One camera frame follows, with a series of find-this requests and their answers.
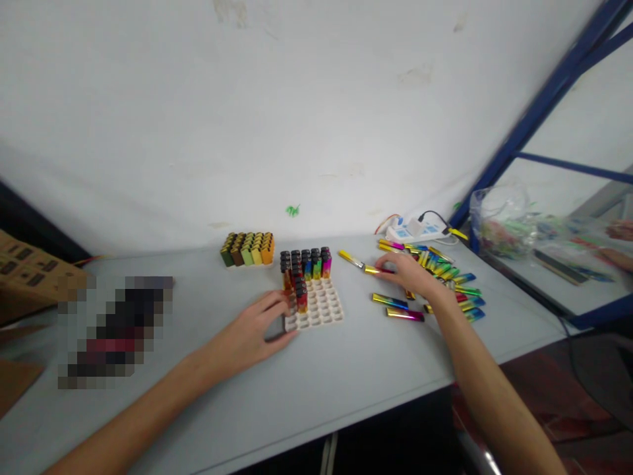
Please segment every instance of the gray table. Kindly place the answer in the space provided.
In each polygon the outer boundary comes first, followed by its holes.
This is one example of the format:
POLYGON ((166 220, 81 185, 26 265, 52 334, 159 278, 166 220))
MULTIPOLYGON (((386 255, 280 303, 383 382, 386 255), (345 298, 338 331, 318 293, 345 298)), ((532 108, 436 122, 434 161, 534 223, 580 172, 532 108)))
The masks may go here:
MULTIPOLYGON (((402 296, 336 252, 372 263, 375 236, 277 243, 283 249, 329 245, 332 279, 345 321, 299 335, 283 352, 213 388, 167 430, 134 474, 225 474, 445 387, 454 380, 433 318, 425 324, 385 317, 372 292, 402 296)), ((563 338, 558 321, 463 245, 440 247, 473 272, 486 318, 473 324, 496 361, 506 362, 563 338)), ((258 294, 280 287, 280 273, 222 268, 217 248, 98 261, 97 276, 173 275, 173 320, 145 364, 116 389, 61 391, 55 378, 52 327, 5 347, 0 356, 47 369, 0 421, 5 473, 36 474, 112 419, 185 354, 230 322, 258 294)), ((39 320, 51 315, 39 317, 39 320)))

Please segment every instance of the hand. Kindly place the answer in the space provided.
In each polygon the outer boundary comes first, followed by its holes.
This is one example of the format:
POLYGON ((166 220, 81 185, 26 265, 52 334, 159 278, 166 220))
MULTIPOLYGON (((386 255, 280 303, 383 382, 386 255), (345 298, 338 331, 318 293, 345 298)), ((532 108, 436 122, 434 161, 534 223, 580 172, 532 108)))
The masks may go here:
POLYGON ((615 249, 600 249, 600 254, 605 256, 620 269, 624 269, 627 272, 633 272, 633 259, 631 259, 628 255, 622 254, 615 249))
POLYGON ((633 241, 633 221, 613 221, 609 226, 607 226, 607 234, 612 239, 633 241))
POLYGON ((415 259, 406 254, 387 253, 382 256, 375 267, 382 267, 385 263, 391 262, 398 268, 398 273, 388 274, 381 272, 374 274, 376 277, 395 282, 406 290, 411 290, 427 299, 435 294, 451 293, 438 280, 435 280, 415 259))
POLYGON ((211 385, 228 379, 285 348, 298 333, 290 332, 265 342, 264 334, 281 314, 290 316, 289 301, 280 290, 268 292, 252 304, 209 343, 196 351, 200 365, 206 365, 211 385))

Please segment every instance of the white wall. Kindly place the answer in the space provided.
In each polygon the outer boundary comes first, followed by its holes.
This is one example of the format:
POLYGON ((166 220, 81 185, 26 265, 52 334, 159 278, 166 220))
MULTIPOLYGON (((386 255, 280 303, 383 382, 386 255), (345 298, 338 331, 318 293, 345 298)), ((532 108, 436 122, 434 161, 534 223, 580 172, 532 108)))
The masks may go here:
MULTIPOLYGON (((630 24, 630 15, 622 28, 630 24)), ((633 41, 583 74, 554 109, 526 152, 625 172, 633 165, 633 41)), ((534 210, 566 216, 609 180, 516 160, 503 181, 527 185, 534 210)))
POLYGON ((0 0, 0 173, 93 253, 449 214, 598 4, 0 0))

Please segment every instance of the white grid tray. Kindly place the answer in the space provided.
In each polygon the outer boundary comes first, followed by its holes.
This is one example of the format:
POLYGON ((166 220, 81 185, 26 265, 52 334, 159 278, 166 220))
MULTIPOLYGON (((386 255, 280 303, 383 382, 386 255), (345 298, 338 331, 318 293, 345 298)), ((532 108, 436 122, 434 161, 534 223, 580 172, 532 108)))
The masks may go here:
POLYGON ((311 280, 308 287, 308 312, 297 313, 297 300, 290 295, 291 315, 284 317, 284 330, 305 331, 332 323, 343 323, 343 307, 331 279, 311 280))

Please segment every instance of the blue metal frame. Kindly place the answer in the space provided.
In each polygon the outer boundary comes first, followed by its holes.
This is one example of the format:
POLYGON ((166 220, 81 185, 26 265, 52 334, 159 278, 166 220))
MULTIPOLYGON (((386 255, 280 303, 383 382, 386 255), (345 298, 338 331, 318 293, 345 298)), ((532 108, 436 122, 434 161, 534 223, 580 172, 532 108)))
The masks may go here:
POLYGON ((593 61, 593 59, 598 57, 600 59, 604 58, 608 52, 613 52, 616 49, 614 47, 620 41, 630 35, 630 26, 627 26, 615 37, 609 39, 631 10, 633 10, 633 0, 606 0, 598 8, 574 47, 570 49, 567 56, 545 83, 545 86, 538 93, 526 114, 495 154, 488 168, 484 170, 475 185, 470 189, 462 201, 462 205, 451 216, 449 221, 453 228, 461 228, 466 222, 472 193, 475 190, 493 186, 497 182, 503 172, 511 165, 515 153, 523 149, 536 130, 572 88, 578 77, 586 71, 583 68, 588 63, 583 65, 583 61, 593 61), (616 38, 618 38, 618 42, 612 43, 616 38))
MULTIPOLYGON (((517 158, 633 185, 633 175, 630 174, 575 164, 522 151, 574 83, 587 70, 612 54, 627 41, 633 39, 633 24, 628 25, 614 35, 631 11, 633 11, 633 0, 605 0, 598 8, 578 41, 545 83, 545 86, 538 93, 525 115, 519 120, 514 130, 495 154, 491 163, 470 189, 461 206, 451 216, 449 221, 453 228, 461 228, 466 222, 469 215, 470 198, 473 192, 493 186, 517 158)), ((472 230, 471 248, 476 253, 479 252, 479 242, 472 230)), ((570 317, 574 326, 579 329, 586 329, 593 327, 598 322, 604 323, 628 315, 633 315, 633 294, 583 315, 570 315, 570 317)))
POLYGON ((513 155, 516 158, 525 158, 531 162, 542 163, 545 165, 552 165, 558 168, 566 168, 567 170, 573 170, 574 172, 580 172, 588 175, 597 176, 600 178, 607 178, 610 180, 621 181, 633 185, 633 175, 624 174, 620 172, 612 172, 611 170, 604 170, 603 168, 596 168, 588 165, 575 164, 572 162, 566 162, 565 160, 558 160, 557 158, 549 158, 536 154, 529 154, 527 152, 515 152, 513 155))

